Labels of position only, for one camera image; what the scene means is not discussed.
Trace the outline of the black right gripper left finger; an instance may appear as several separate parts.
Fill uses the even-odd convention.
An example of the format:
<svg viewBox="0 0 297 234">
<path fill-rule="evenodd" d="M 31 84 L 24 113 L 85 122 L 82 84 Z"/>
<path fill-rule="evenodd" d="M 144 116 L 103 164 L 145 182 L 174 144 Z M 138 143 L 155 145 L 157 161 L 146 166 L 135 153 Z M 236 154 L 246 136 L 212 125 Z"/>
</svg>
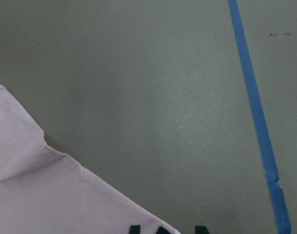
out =
<svg viewBox="0 0 297 234">
<path fill-rule="evenodd" d="M 131 225 L 129 228 L 129 234 L 140 234 L 140 225 Z"/>
</svg>

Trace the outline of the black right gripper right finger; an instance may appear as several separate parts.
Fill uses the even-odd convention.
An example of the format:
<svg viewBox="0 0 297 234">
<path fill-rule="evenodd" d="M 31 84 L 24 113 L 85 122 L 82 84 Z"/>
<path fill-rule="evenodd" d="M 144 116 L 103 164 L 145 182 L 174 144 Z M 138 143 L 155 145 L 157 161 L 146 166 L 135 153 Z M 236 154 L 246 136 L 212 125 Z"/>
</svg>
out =
<svg viewBox="0 0 297 234">
<path fill-rule="evenodd" d="M 209 234 L 206 226 L 195 226 L 195 234 Z"/>
</svg>

